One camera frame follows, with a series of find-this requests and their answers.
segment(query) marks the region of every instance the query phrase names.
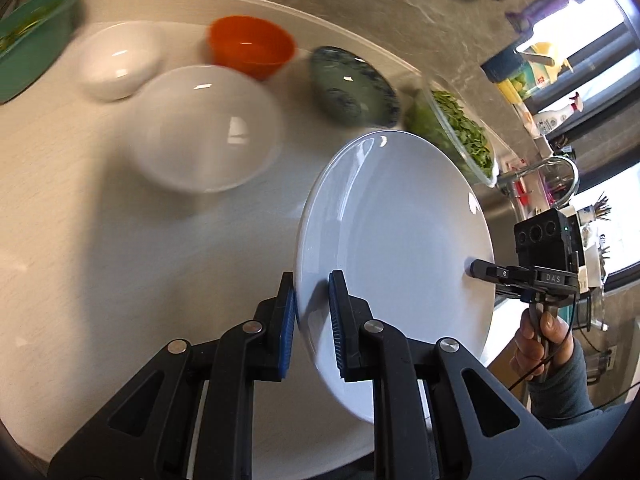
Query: dark green bowl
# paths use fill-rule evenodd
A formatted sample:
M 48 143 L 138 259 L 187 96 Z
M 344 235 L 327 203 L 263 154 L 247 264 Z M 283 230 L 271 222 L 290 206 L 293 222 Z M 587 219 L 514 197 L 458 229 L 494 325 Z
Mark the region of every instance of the dark green bowl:
M 400 116 L 396 92 L 362 58 L 336 46 L 316 48 L 311 80 L 322 109 L 345 126 L 395 126 Z
M 0 38 L 35 25 L 0 50 L 0 103 L 17 96 L 58 58 L 73 32 L 71 9 L 77 0 L 30 0 L 0 21 Z

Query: white spray bottle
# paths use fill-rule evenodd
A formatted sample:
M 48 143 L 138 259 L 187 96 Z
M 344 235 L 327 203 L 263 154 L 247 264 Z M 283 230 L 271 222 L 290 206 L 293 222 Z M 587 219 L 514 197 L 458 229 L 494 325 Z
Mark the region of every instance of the white spray bottle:
M 533 120 L 536 121 L 536 126 L 541 134 L 547 135 L 555 130 L 560 124 L 564 123 L 571 114 L 574 112 L 581 112 L 584 109 L 584 104 L 578 92 L 575 96 L 570 98 L 573 103 L 565 106 L 559 110 L 547 110 L 540 112 L 533 116 Z

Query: blue sleeve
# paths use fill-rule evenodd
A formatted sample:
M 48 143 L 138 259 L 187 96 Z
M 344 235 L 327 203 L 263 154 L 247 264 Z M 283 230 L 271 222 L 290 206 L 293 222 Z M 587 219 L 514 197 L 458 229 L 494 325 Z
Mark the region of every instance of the blue sleeve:
M 543 383 L 529 383 L 531 413 L 548 429 L 575 424 L 597 415 L 591 412 L 572 420 L 550 420 L 556 417 L 575 416 L 593 408 L 587 392 L 587 367 L 582 347 L 574 338 L 574 353 Z

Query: bowl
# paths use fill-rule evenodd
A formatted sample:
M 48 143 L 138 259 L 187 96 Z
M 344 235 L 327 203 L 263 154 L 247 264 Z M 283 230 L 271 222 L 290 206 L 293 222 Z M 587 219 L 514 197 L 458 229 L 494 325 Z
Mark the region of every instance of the bowl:
M 209 47 L 217 65 L 264 81 L 296 53 L 296 42 L 275 23 L 253 16 L 227 16 L 209 27 Z
M 88 38 L 79 54 L 78 78 L 92 97 L 115 101 L 130 96 L 162 65 L 162 35 L 150 22 L 125 22 Z
M 486 135 L 483 135 L 482 146 L 488 151 L 489 161 L 486 167 L 481 168 L 471 155 L 470 141 L 467 144 L 461 142 L 453 129 L 447 113 L 440 107 L 434 98 L 434 91 L 446 91 L 457 102 L 462 109 L 464 116 L 485 131 L 489 129 L 482 120 L 470 110 L 460 99 L 460 97 L 450 88 L 444 88 L 437 82 L 431 82 L 426 89 L 421 89 L 415 96 L 412 106 L 407 110 L 404 117 L 404 126 L 412 134 L 418 135 L 428 140 L 440 149 L 457 166 L 469 184 L 485 184 L 494 187 L 498 178 L 498 163 L 495 157 L 494 147 Z
M 133 99 L 133 161 L 170 189 L 201 193 L 240 186 L 266 170 L 279 152 L 284 122 L 278 103 L 235 70 L 177 68 Z
M 0 104 L 17 96 L 58 58 L 74 29 L 77 0 L 29 0 L 0 20 Z
M 361 57 L 336 46 L 321 46 L 311 54 L 309 68 L 319 105 L 338 123 L 390 128 L 398 122 L 396 92 Z

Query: patterned bowl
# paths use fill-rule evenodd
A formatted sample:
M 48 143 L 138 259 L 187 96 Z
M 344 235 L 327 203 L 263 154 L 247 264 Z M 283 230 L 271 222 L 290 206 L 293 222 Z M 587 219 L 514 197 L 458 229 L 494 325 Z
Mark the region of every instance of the patterned bowl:
M 390 128 L 400 117 L 396 92 L 362 58 L 336 46 L 316 48 L 310 58 L 318 103 L 344 126 Z

